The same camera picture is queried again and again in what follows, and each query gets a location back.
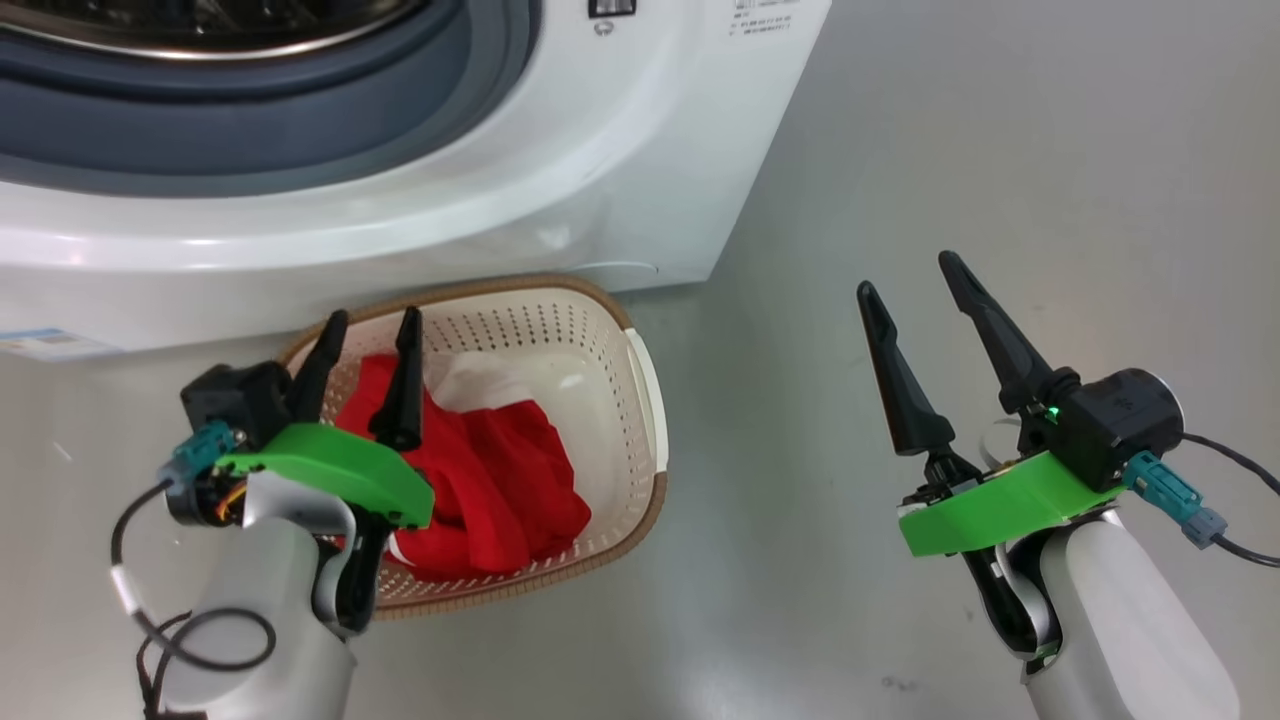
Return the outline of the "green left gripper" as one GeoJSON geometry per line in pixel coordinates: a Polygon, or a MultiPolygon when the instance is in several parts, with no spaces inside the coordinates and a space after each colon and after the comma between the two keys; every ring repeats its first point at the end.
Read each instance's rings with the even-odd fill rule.
{"type": "Polygon", "coordinates": [[[335,310],[293,374],[288,411],[294,423],[261,450],[221,456],[218,468],[233,477],[274,473],[381,515],[397,528],[429,527],[435,493],[399,455],[422,443],[422,314],[417,307],[403,313],[396,337],[396,366],[383,405],[367,424],[378,443],[317,424],[348,327],[348,311],[335,310]]]}

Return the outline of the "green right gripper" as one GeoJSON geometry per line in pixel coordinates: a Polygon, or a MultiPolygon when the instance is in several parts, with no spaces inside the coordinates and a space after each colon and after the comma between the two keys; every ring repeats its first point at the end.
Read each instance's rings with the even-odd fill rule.
{"type": "MultiPolygon", "coordinates": [[[[1059,406],[1082,386],[1070,366],[1052,369],[998,301],[955,251],[938,255],[940,269],[960,313],[969,316],[1000,383],[1007,414],[1059,406]]],[[[911,457],[948,451],[955,430],[940,415],[899,347],[899,328],[874,284],[856,291],[893,451],[911,457]]],[[[965,553],[1062,525],[1112,502],[1120,484],[1094,491],[1050,452],[1025,457],[982,483],[934,503],[899,509],[899,529],[914,557],[965,553]]]]}

